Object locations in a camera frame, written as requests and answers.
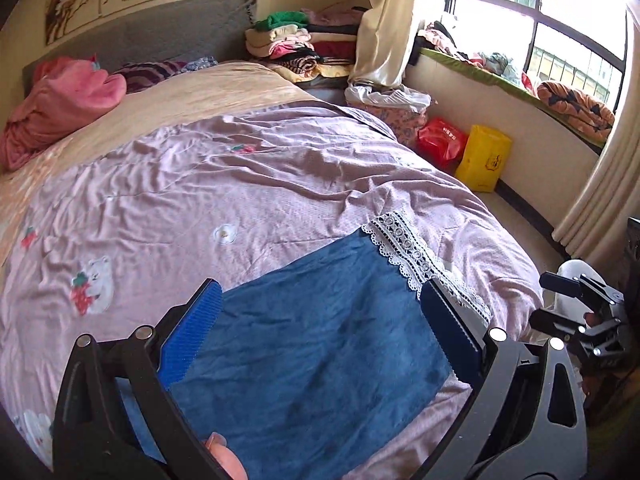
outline red plastic bag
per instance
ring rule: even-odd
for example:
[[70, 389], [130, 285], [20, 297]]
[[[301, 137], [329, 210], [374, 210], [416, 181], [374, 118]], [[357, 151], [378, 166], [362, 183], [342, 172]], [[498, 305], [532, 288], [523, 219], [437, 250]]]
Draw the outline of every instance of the red plastic bag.
[[436, 117], [418, 130], [417, 151], [437, 168], [444, 170], [465, 151], [468, 135]]

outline orange blanket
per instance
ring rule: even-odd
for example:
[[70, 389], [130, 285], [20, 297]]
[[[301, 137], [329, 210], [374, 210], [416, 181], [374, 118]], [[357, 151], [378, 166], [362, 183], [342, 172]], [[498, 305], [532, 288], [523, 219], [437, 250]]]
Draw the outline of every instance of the orange blanket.
[[555, 81], [545, 81], [536, 88], [538, 98], [588, 139], [607, 140], [616, 117], [603, 103], [585, 92]]
[[39, 65], [31, 93], [9, 116], [0, 137], [0, 165], [9, 171], [21, 168], [113, 110], [126, 91], [123, 76], [94, 70], [91, 61], [59, 58]]

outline green sweater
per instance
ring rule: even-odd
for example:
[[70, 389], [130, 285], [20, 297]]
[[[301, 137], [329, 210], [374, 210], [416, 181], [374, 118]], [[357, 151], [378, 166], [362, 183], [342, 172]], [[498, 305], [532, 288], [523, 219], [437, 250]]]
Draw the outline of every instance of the green sweater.
[[300, 28], [309, 23], [309, 19], [304, 12], [296, 10], [283, 10], [282, 12], [274, 12], [266, 17], [266, 19], [254, 25], [255, 30], [271, 30], [272, 28], [282, 27], [283, 25], [297, 25]]

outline screw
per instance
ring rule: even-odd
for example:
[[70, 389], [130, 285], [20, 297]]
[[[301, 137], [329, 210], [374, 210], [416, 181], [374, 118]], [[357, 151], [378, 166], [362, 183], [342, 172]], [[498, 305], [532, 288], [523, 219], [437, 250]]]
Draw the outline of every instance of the screw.
[[144, 341], [145, 339], [149, 339], [154, 332], [154, 329], [150, 326], [141, 326], [136, 329], [136, 339], [140, 339]]
[[84, 348], [91, 342], [91, 336], [88, 334], [82, 334], [78, 339], [76, 339], [76, 344], [80, 348]]
[[549, 340], [549, 345], [554, 350], [562, 350], [564, 348], [564, 343], [562, 342], [562, 340], [558, 339], [557, 337], [552, 337]]
[[507, 333], [503, 329], [495, 327], [489, 330], [489, 337], [497, 342], [506, 341]]

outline curtain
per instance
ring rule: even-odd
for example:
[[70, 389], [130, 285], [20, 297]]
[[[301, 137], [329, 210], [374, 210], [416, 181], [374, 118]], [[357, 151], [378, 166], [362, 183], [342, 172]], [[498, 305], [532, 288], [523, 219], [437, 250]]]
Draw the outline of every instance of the curtain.
[[586, 186], [553, 232], [571, 256], [609, 279], [622, 254], [626, 219], [640, 214], [640, 30], [633, 20], [629, 29], [616, 123]]
[[396, 88], [422, 18], [422, 0], [370, 0], [358, 30], [356, 64], [350, 82]]

